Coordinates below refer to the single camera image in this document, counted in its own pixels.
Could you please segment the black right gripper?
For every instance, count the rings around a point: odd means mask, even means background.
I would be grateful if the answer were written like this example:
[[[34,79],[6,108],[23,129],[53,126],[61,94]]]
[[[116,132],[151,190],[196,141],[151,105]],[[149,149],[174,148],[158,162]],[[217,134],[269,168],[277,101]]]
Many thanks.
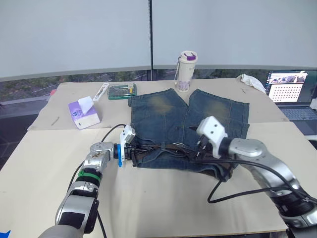
[[[189,129],[196,131],[198,126],[190,126]],[[209,139],[202,135],[197,142],[197,151],[195,158],[196,159],[208,159],[212,158],[212,144],[209,142]]]

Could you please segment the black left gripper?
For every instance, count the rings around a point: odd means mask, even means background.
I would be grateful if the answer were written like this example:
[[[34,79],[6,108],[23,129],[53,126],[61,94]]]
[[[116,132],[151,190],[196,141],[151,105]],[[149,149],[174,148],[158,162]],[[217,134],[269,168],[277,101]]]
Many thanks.
[[[135,155],[147,155],[160,148],[160,145],[125,146],[124,157],[125,160],[135,160]]]

